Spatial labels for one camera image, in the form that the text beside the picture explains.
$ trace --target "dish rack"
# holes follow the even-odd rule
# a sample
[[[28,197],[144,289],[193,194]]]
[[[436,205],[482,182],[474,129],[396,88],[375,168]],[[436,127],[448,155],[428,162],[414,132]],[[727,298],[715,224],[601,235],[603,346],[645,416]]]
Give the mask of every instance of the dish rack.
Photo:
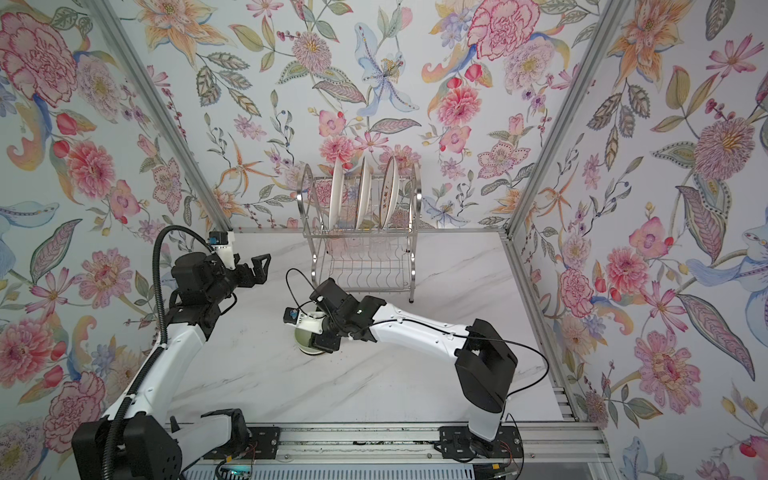
[[[413,303],[422,209],[419,169],[399,173],[397,210],[383,229],[379,228],[379,208],[384,174],[371,176],[371,198],[363,225],[355,229],[359,178],[359,172],[344,177],[341,214],[331,230],[328,210],[332,178],[315,177],[309,165],[304,167],[296,203],[312,254],[312,283],[317,287],[332,277],[348,293],[408,292]]]

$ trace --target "orange lily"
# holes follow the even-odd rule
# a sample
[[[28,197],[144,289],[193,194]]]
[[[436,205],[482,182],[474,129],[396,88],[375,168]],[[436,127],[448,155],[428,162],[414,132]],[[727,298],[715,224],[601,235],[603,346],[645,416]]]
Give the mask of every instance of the orange lily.
[[[237,153],[237,165],[225,170],[224,173],[221,174],[221,180],[219,180],[219,185],[221,185],[224,182],[224,177],[226,177],[227,174],[230,175],[230,179],[241,177],[242,181],[245,182],[245,188],[243,189],[243,193],[240,194],[240,196],[242,197],[243,195],[245,195],[245,191],[248,190],[248,172],[256,175],[261,175],[262,177],[268,177],[268,178],[274,178],[274,175],[263,174],[258,170],[254,170],[253,168],[251,168],[255,164],[260,164],[261,163],[260,161],[244,164],[243,155],[240,153],[240,148],[237,146],[237,142],[235,141],[234,138],[232,138],[232,143],[234,144],[235,152]]]
[[[563,194],[568,189],[568,186],[571,185],[571,180],[574,179],[574,175],[576,174],[576,171],[578,170],[578,164],[576,164],[576,168],[574,168],[574,173],[571,174],[571,178],[568,179],[568,182],[560,189],[555,190],[554,188],[547,187],[544,190],[540,191],[538,194],[541,195],[543,193],[546,193],[547,200],[549,200],[550,203],[544,205],[542,208],[547,208],[547,210],[539,215],[539,217],[543,217],[546,214],[549,214],[549,212],[553,211],[555,207],[558,208],[560,211],[560,224],[563,226],[563,229],[565,229],[565,221],[563,220],[563,204],[571,206],[570,203],[568,203],[567,200],[563,197]]]

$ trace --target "dish rack shelf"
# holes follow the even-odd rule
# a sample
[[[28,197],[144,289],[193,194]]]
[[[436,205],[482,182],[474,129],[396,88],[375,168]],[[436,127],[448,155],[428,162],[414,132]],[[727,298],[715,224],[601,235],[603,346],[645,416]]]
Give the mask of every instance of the dish rack shelf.
[[[371,177],[368,208],[356,229],[359,172],[344,176],[339,221],[329,228],[331,177],[315,177],[304,167],[296,203],[304,237],[312,254],[315,287],[332,277],[349,293],[409,293],[416,281],[416,237],[422,209],[422,184],[417,167],[399,173],[397,210],[386,228],[379,228],[384,174]]]

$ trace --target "purple patterned leaf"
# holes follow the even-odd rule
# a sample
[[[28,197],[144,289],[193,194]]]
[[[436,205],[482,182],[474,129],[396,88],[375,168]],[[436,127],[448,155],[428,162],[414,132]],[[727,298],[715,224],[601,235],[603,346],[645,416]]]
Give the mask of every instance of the purple patterned leaf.
[[[683,302],[694,328],[713,345],[740,363],[754,380],[755,367],[752,364],[750,351],[746,349],[741,339],[730,331],[720,312],[711,303],[697,296],[678,295],[677,297]]]
[[[43,275],[61,263],[64,255],[67,254],[69,243],[72,241],[74,227],[82,220],[78,218],[62,223],[53,235],[35,249],[29,263],[29,274],[33,283],[37,283]]]
[[[313,88],[328,92],[336,100],[348,101],[349,103],[354,104],[366,102],[366,98],[362,96],[360,90],[358,90],[357,87],[351,82],[333,84],[329,81],[323,80],[317,82]]]
[[[399,120],[396,118],[383,118],[382,120],[379,120],[373,124],[371,131],[378,131],[383,134],[396,134],[397,132],[403,131],[410,127],[421,126],[422,125],[418,121],[411,120],[410,118],[401,118]]]
[[[695,188],[679,186],[677,189],[685,199],[685,217],[690,234],[694,236],[699,248],[706,252],[712,261],[717,260],[723,249],[725,219],[703,205],[701,194]]]

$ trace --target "plate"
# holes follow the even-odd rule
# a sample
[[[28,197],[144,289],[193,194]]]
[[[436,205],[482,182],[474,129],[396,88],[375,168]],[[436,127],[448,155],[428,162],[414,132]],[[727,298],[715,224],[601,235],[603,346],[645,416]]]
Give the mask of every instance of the plate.
[[[371,199],[371,170],[368,168],[368,162],[365,158],[362,159],[358,187],[355,229],[362,227],[362,221],[365,219],[366,213],[368,213],[368,203]]]
[[[379,226],[386,228],[389,219],[395,213],[397,207],[397,192],[400,188],[400,176],[397,171],[397,160],[390,158],[386,165],[384,173],[384,184],[382,185],[382,198],[379,205]]]
[[[333,166],[333,182],[331,183],[331,201],[328,207],[328,230],[333,230],[339,222],[341,213],[341,192],[344,187],[344,168],[341,160],[336,159]]]

